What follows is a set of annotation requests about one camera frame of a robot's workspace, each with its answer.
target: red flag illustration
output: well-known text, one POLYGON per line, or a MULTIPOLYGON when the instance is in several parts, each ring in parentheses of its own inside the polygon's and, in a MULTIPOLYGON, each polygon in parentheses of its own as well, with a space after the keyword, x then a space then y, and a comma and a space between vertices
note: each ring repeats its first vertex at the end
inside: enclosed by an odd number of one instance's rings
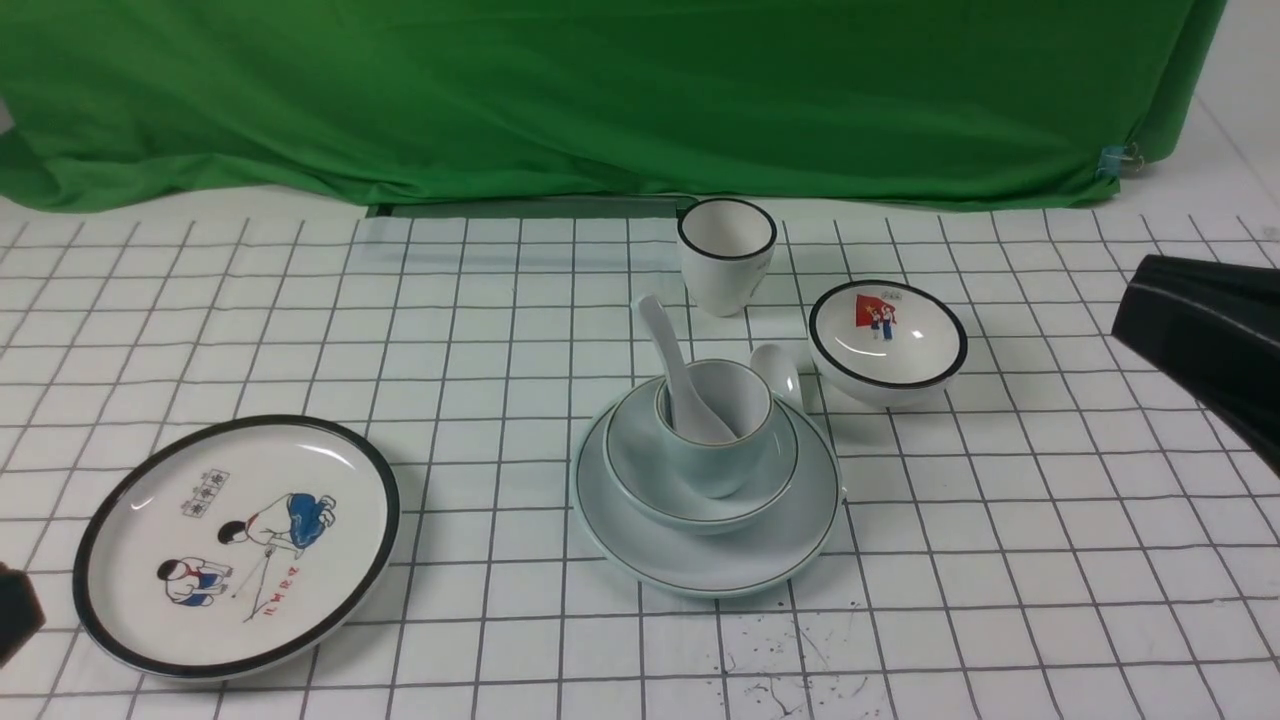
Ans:
POLYGON ((870 295, 858 296, 858 309, 854 311, 854 327, 865 328, 872 324, 872 322, 883 322, 884 313, 892 313, 895 307, 888 302, 884 302, 879 297, 872 297, 870 295), (876 320, 872 319, 872 313, 877 314, 876 320))

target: ceramic spoon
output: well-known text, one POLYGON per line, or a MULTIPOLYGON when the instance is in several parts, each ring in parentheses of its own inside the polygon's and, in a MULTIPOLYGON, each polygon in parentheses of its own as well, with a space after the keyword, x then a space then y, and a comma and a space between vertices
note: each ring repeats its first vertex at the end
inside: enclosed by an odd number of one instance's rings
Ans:
POLYGON ((788 405, 804 413, 804 391, 800 389, 800 370, 780 345, 765 343, 751 352, 751 369, 764 378, 774 393, 788 405))
POLYGON ((737 439, 733 430, 721 420, 694 388, 685 357, 676 342, 676 331, 662 302, 652 295, 636 301, 635 309, 649 331, 662 366, 667 370, 667 391, 671 396, 671 424, 685 439, 704 445, 721 445, 737 439))

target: plate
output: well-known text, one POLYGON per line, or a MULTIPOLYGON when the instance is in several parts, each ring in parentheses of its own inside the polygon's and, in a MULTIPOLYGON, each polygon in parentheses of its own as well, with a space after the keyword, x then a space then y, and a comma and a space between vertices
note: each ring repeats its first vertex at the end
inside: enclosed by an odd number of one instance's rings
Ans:
POLYGON ((219 680, 320 642, 390 557, 399 492, 356 433, 261 415, 165 447, 90 520, 76 611, 108 653, 145 673, 219 680))
POLYGON ((723 598, 753 594, 786 580, 818 556, 840 510, 840 466, 820 430, 786 407, 800 457, 791 488, 750 527, 695 536, 645 518, 609 478, 604 420, 588 425, 573 454, 570 497, 588 537, 625 571, 673 593, 723 598))
POLYGON ((796 430, 791 419, 776 414, 772 434, 762 443, 763 455, 750 468, 750 478, 736 492, 709 498, 684 479, 672 465, 654 416, 654 396, 662 378, 654 378, 622 398, 612 419, 605 420, 605 460, 623 493, 640 511, 659 523, 698 532, 701 525, 737 525, 777 502, 791 484, 797 464, 796 430))

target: grid paper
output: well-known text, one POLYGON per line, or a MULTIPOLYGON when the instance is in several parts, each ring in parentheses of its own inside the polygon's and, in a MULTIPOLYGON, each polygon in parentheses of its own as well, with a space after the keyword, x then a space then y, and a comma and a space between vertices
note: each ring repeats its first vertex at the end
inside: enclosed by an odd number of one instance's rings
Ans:
POLYGON ((0 223, 0 561, 49 616, 0 717, 1272 717, 1280 479, 1106 332, 1144 255, 1276 266, 1280 223, 893 213, 780 223, 728 319, 689 306, 671 219, 0 223), (809 305, 863 277, 950 304, 970 355, 910 411, 804 377, 849 491, 823 556, 724 602, 607 565, 566 466, 660 370, 631 297, 691 357, 801 359, 809 305), (183 434, 303 411, 401 484, 355 619, 212 689, 104 656, 69 589, 102 497, 183 434))

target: green backdrop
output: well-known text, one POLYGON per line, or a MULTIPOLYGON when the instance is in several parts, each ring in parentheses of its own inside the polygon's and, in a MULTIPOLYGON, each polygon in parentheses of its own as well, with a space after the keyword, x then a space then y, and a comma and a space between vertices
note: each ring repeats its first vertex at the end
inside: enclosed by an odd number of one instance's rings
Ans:
POLYGON ((1226 0, 4 0, 0 193, 1044 206, 1172 151, 1226 0))

